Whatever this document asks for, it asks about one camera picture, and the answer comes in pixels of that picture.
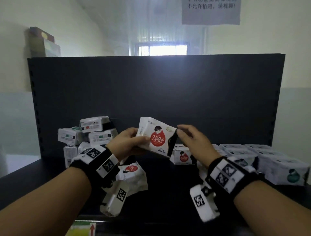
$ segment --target wrist strap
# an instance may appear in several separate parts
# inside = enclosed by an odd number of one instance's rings
[[[118,159],[111,151],[100,145],[84,150],[74,157],[70,166],[82,169],[88,177],[92,189],[108,187],[119,173]]]
[[[208,168],[206,181],[217,196],[233,200],[242,189],[258,179],[254,167],[248,165],[244,159],[231,156],[214,160]]]

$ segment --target window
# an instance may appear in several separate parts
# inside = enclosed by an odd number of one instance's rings
[[[136,46],[136,56],[174,56],[187,55],[188,45],[176,43],[142,43]]]

